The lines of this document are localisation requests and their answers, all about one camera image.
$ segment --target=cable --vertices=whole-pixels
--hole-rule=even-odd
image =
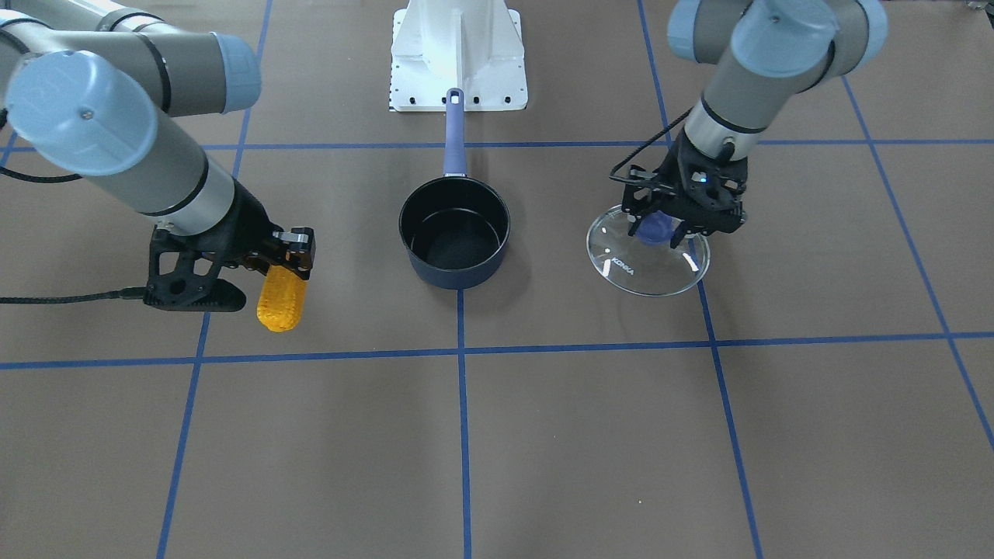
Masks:
[[[620,182],[626,182],[626,181],[628,181],[627,177],[620,177],[620,176],[618,176],[618,175],[616,175],[614,173],[617,173],[618,169],[620,169],[621,167],[623,167],[625,163],[627,163],[628,161],[631,161],[632,159],[634,159],[635,156],[638,155],[639,153],[641,153],[643,149],[645,149],[646,147],[649,147],[656,140],[658,140],[659,138],[661,138],[664,135],[666,135],[666,132],[669,132],[670,130],[672,130],[673,126],[676,126],[684,118],[686,118],[687,116],[689,116],[690,115],[690,111],[691,111],[691,109],[687,109],[687,112],[684,112],[683,114],[681,114],[680,116],[678,116],[676,120],[674,120],[674,121],[670,122],[669,124],[667,124],[666,127],[662,129],[662,131],[660,131],[658,134],[652,136],[651,138],[645,140],[645,142],[642,145],[638,146],[638,148],[636,148],[635,151],[632,151],[631,154],[628,155],[627,157],[625,157],[620,163],[618,163],[617,165],[614,165],[614,168],[611,169],[609,177],[612,180],[616,180],[616,181],[620,181]]]
[[[7,109],[0,108],[0,130],[7,125]],[[34,175],[26,175],[24,173],[19,173],[17,171],[12,171],[7,167],[0,166],[0,175],[7,175],[8,177],[23,180],[25,182],[34,182],[38,184],[55,184],[60,182],[72,182],[75,180],[82,179],[81,176],[77,174],[63,175],[61,177],[36,177]]]
[[[86,302],[101,299],[140,299],[145,296],[146,289],[142,287],[125,287],[117,291],[92,293],[89,295],[73,295],[68,297],[0,297],[0,304],[65,304],[70,302]]]

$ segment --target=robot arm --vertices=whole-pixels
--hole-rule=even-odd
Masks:
[[[297,307],[275,318],[278,329],[292,327],[313,265],[313,231],[287,233],[272,224],[252,194],[170,118],[251,106],[260,83],[251,48],[104,0],[8,4],[93,29],[57,31],[0,10],[0,92],[9,122],[41,155],[155,223],[144,302],[239,310],[245,295],[219,273],[242,266],[266,275],[266,287],[276,278],[295,292],[287,300]],[[168,253],[177,265],[162,270]],[[200,259],[211,262],[205,275],[194,272]],[[260,319],[280,314],[262,303]]]
[[[746,221],[746,157],[759,136],[792,95],[873,58],[887,16],[878,0],[680,0],[668,35],[678,56],[717,70],[663,163],[629,170],[622,209],[629,235],[657,211],[683,220],[676,247]]]

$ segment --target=pot handle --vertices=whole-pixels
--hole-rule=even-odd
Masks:
[[[452,88],[445,95],[445,165],[442,172],[448,176],[466,176],[466,143],[463,132],[466,102],[462,90]]]

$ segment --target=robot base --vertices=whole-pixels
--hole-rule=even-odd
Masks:
[[[412,0],[395,13],[390,110],[444,111],[453,87],[465,92],[466,110],[525,108],[521,14],[502,0],[444,4]]]

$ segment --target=yellow corn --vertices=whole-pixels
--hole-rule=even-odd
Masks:
[[[293,329],[304,311],[307,281],[282,266],[270,266],[258,295],[255,315],[273,332]]]

